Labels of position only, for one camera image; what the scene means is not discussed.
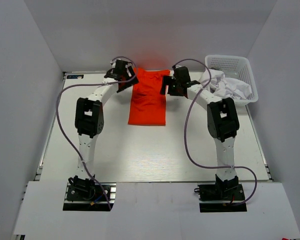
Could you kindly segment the orange t shirt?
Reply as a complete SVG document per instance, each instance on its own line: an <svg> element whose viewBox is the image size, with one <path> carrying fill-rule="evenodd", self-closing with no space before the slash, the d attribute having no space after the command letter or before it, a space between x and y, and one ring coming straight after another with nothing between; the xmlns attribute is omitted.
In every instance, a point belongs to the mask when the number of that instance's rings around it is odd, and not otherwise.
<svg viewBox="0 0 300 240"><path fill-rule="evenodd" d="M147 71L137 69L138 83L132 88L128 124L134 126L165 126L166 96L160 94L163 77L169 69Z"/></svg>

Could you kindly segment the white t shirt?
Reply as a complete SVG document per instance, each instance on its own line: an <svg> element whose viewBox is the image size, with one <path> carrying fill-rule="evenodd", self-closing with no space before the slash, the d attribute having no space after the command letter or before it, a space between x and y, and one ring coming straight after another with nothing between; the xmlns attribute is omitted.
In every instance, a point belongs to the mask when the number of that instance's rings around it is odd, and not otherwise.
<svg viewBox="0 0 300 240"><path fill-rule="evenodd" d="M248 83L242 80L226 77L220 70L206 70L198 80L203 86L207 83L207 88L217 97L232 98L234 100L248 100L253 91Z"/></svg>

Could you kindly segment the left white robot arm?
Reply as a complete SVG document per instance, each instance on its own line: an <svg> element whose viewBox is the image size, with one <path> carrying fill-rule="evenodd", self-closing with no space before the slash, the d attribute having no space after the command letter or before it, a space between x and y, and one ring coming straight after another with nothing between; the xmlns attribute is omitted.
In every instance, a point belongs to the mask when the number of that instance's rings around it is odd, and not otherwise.
<svg viewBox="0 0 300 240"><path fill-rule="evenodd" d="M133 61L117 58L110 64L111 69L104 75L101 85L88 96L78 98L76 102L74 125L79 139L79 156L75 176L69 183L86 200L93 198L96 193L96 183L92 178L95 176L96 142L105 125L104 105L115 93L139 82Z"/></svg>

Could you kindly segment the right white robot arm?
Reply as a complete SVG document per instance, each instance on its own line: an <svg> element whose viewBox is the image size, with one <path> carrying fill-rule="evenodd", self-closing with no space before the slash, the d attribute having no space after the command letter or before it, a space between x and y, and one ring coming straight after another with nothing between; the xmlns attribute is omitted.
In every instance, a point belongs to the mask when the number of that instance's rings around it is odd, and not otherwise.
<svg viewBox="0 0 300 240"><path fill-rule="evenodd" d="M239 179L235 170L234 142L240 123L234 100L229 97L216 96L207 89L212 80L212 73L209 69L206 69L202 74L202 77L208 77L208 79L199 81L191 80L189 70L185 66L174 65L172 69L172 75L163 77L160 94L185 97L192 101L183 130L186 155L197 167L216 170L215 192L219 198L226 200L233 195L234 189L239 186ZM217 166L200 165L190 156L187 143L187 126L194 104L198 104L206 110L207 129L215 142Z"/></svg>

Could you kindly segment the blue black table label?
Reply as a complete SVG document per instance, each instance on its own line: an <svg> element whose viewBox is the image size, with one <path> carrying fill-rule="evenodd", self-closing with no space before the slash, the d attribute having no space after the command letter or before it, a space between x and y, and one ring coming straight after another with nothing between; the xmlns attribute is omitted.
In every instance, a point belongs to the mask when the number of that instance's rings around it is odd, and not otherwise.
<svg viewBox="0 0 300 240"><path fill-rule="evenodd" d="M83 79L83 74L70 74L66 76L67 79Z"/></svg>

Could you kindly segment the white plastic basket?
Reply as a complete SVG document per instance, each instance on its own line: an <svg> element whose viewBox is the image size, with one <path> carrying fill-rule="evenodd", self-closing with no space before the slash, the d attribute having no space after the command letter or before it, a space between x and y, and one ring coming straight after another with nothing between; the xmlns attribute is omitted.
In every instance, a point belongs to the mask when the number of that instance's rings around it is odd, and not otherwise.
<svg viewBox="0 0 300 240"><path fill-rule="evenodd" d="M245 99L235 100L239 107L258 101L258 91L250 62L247 58L235 55L212 54L205 57L205 64L209 68L221 69L224 73L236 74L238 80L250 85L252 93Z"/></svg>

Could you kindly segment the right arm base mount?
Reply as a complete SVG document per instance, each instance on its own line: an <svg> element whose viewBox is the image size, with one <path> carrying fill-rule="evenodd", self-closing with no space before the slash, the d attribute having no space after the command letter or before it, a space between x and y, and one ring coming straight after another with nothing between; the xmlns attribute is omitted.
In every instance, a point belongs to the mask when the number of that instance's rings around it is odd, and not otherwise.
<svg viewBox="0 0 300 240"><path fill-rule="evenodd" d="M245 193L241 184L237 188L231 189L225 196L217 193L215 184L199 184L193 191L198 195L201 213L247 212L246 203L237 205L245 200Z"/></svg>

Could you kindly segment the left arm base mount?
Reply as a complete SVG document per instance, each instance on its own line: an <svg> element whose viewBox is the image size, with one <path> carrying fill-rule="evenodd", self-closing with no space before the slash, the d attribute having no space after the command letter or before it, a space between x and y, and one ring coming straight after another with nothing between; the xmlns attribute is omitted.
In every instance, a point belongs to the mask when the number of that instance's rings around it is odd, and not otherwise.
<svg viewBox="0 0 300 240"><path fill-rule="evenodd" d="M77 211L77 212L109 212L108 202L99 185L90 193L83 192L76 189L69 183L66 187L63 211Z"/></svg>

